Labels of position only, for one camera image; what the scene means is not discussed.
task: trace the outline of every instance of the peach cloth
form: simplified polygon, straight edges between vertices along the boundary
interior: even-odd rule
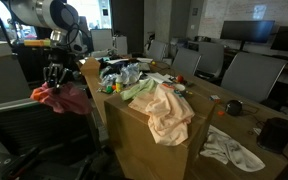
[[[176,146],[187,139],[187,124],[195,114],[174,87],[159,84],[145,111],[150,116],[148,126],[157,144]]]
[[[52,91],[53,88],[48,88],[47,83],[44,83],[42,87],[34,89],[31,99],[53,107],[53,111],[57,113],[71,111],[83,115],[92,111],[86,93],[73,83],[62,85],[60,94],[53,94]]]

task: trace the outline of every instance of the wooden table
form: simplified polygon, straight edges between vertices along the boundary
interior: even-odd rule
[[[193,83],[189,88],[193,95],[186,99],[197,114],[193,123],[189,125],[189,139],[176,147],[156,145],[147,127],[148,116],[130,109],[127,106],[129,101],[123,102],[118,94],[96,93],[97,88],[100,87],[98,67],[99,64],[90,59],[83,65],[81,71],[104,124],[108,128],[112,146],[126,177],[133,179],[274,179],[287,165],[287,160],[282,155],[259,148],[256,144],[256,135],[251,135],[249,131],[256,127],[257,119],[266,121],[268,118],[281,117],[288,120],[288,116],[202,79],[183,74],[186,80]],[[212,103],[208,100],[210,95],[218,95],[221,98],[221,103],[215,107],[213,116],[209,116],[212,112]],[[226,102],[232,99],[243,101],[245,109],[258,108],[259,110],[252,116],[217,115],[218,111],[224,110]],[[198,156],[206,133],[204,129],[208,127],[208,118],[212,118],[213,126],[257,155],[266,167],[249,173],[238,169],[230,162],[224,165],[212,158]],[[288,156],[288,145],[284,153]]]

